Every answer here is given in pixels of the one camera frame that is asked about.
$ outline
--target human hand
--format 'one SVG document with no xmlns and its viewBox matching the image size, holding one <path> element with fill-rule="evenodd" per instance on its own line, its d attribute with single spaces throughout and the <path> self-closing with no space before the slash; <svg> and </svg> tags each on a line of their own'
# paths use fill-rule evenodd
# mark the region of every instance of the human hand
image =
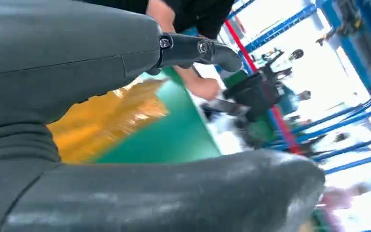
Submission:
<svg viewBox="0 0 371 232">
<path fill-rule="evenodd" d="M 217 80 L 212 78 L 198 78 L 193 82 L 187 83 L 185 87 L 195 96 L 206 100 L 215 99 L 220 91 L 220 85 Z"/>
</svg>

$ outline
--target red pole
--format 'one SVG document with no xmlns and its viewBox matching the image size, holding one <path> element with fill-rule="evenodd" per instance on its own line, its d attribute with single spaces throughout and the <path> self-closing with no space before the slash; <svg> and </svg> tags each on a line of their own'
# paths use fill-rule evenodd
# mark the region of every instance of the red pole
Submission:
<svg viewBox="0 0 371 232">
<path fill-rule="evenodd" d="M 235 32 L 234 28 L 232 28 L 228 20 L 225 22 L 225 25 L 227 26 L 228 31 L 230 32 L 232 38 L 234 39 L 234 41 L 237 43 L 238 47 L 240 48 L 240 51 L 243 54 L 244 58 L 247 60 L 250 68 L 252 69 L 252 72 L 256 72 L 258 69 L 255 67 L 254 61 L 249 56 L 247 49 L 241 43 L 241 40 L 238 37 L 237 33 Z M 301 155 L 302 151 L 300 147 L 298 146 L 294 135 L 291 134 L 289 128 L 286 126 L 279 108 L 275 105 L 271 108 L 271 112 L 274 115 L 276 119 L 276 123 L 278 124 L 278 127 L 280 128 L 282 135 L 285 138 L 286 143 L 289 146 L 289 151 L 292 153 Z"/>
</svg>

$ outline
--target human arm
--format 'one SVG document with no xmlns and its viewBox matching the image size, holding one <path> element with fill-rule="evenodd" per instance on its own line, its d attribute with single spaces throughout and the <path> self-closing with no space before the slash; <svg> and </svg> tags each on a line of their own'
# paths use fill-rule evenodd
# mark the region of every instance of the human arm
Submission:
<svg viewBox="0 0 371 232">
<path fill-rule="evenodd" d="M 163 1 L 149 0 L 147 15 L 156 20 L 164 32 L 175 32 L 174 19 L 175 10 L 181 7 L 181 1 Z M 183 69 L 178 66 L 174 67 L 175 71 L 181 77 L 185 87 L 194 95 L 204 99 L 214 99 L 219 92 L 219 84 L 216 80 L 207 78 L 202 79 L 192 69 Z"/>
</svg>

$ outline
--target person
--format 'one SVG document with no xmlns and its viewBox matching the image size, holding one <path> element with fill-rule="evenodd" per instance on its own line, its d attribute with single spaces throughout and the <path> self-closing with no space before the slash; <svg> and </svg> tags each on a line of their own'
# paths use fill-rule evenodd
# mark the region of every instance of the person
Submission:
<svg viewBox="0 0 371 232">
<path fill-rule="evenodd" d="M 164 32 L 181 33 L 196 27 L 199 34 L 215 40 L 227 19 L 234 0 L 79 0 L 147 14 L 156 20 Z M 200 78 L 191 69 L 174 67 L 185 87 L 194 95 L 211 100 L 220 90 L 215 79 Z"/>
</svg>

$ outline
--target black machine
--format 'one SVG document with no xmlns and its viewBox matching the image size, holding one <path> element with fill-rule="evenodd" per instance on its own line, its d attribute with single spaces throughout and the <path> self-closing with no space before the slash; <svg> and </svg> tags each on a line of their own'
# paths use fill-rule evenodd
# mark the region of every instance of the black machine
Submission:
<svg viewBox="0 0 371 232">
<path fill-rule="evenodd" d="M 193 62 L 241 66 L 226 46 L 164 34 L 144 15 L 0 0 L 0 232 L 297 231 L 324 185 L 302 157 L 260 150 L 186 164 L 61 163 L 46 124 L 143 72 Z"/>
<path fill-rule="evenodd" d="M 268 59 L 258 72 L 223 92 L 226 99 L 234 99 L 236 103 L 250 107 L 245 115 L 248 122 L 255 122 L 258 116 L 264 115 L 281 100 L 278 77 L 290 75 L 292 68 L 274 72 L 271 65 L 283 54 L 277 51 L 277 55 Z"/>
</svg>

